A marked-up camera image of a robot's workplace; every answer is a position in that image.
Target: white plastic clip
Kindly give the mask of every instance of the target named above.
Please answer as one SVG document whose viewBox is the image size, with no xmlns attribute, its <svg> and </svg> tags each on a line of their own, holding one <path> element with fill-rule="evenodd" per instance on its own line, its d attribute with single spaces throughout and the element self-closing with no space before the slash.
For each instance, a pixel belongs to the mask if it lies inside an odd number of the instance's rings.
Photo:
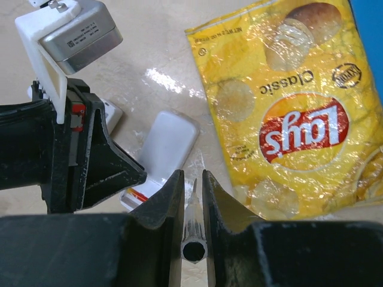
<svg viewBox="0 0 383 287">
<path fill-rule="evenodd" d="M 29 0 L 29 2 L 38 7 L 42 1 Z M 56 109 L 57 123 L 63 124 L 67 79 L 61 68 L 39 44 L 41 38 L 69 23 L 81 11 L 80 4 L 75 0 L 62 0 L 60 3 L 65 4 L 68 9 L 58 11 L 45 7 L 18 17 L 15 24 L 37 78 Z"/>
</svg>

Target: lay's logo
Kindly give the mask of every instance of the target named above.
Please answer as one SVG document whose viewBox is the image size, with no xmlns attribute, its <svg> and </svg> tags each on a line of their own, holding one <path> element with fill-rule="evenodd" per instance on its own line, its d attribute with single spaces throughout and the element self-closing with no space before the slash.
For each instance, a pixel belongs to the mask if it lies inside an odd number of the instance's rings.
<svg viewBox="0 0 383 287">
<path fill-rule="evenodd" d="M 298 100 L 297 95 L 291 97 L 290 106 L 294 107 L 294 102 L 302 104 L 305 96 L 308 97 L 308 105 L 315 102 L 315 98 L 317 102 L 326 104 L 312 110 L 292 110 L 274 117 L 273 113 L 280 111 L 282 105 L 288 107 L 289 98 L 286 98 L 282 100 L 283 103 L 276 103 L 271 112 L 266 114 L 260 129 L 260 148 L 269 163 L 295 152 L 338 146 L 346 139 L 349 119 L 341 103 L 316 94 L 300 94 Z"/>
</svg>

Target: lay's chip bag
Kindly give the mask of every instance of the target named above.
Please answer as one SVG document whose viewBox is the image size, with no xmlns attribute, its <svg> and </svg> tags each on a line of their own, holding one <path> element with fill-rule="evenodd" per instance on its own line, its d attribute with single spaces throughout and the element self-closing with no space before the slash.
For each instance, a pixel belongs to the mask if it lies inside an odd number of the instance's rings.
<svg viewBox="0 0 383 287">
<path fill-rule="evenodd" d="M 383 117 L 347 0 L 259 0 L 186 31 L 235 197 L 265 219 L 383 200 Z"/>
</svg>

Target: crumpled plastic wrapper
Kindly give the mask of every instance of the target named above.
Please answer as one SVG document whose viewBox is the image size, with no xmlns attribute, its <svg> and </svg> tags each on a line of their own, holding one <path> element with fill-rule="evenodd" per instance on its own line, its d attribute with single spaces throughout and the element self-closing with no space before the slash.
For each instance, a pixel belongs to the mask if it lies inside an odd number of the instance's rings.
<svg viewBox="0 0 383 287">
<path fill-rule="evenodd" d="M 270 220 L 383 201 L 382 106 L 347 0 L 260 0 L 186 34 L 238 201 Z"/>
</svg>

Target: red banner logo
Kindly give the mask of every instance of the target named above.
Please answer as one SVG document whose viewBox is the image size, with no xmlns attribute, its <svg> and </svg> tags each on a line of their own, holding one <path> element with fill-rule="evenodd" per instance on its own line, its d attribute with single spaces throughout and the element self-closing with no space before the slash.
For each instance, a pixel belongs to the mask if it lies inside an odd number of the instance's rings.
<svg viewBox="0 0 383 287">
<path fill-rule="evenodd" d="M 291 111 L 262 124 L 260 148 L 268 162 L 292 152 L 329 148 L 347 137 L 349 120 L 341 103 L 332 99 L 319 109 Z"/>
</svg>

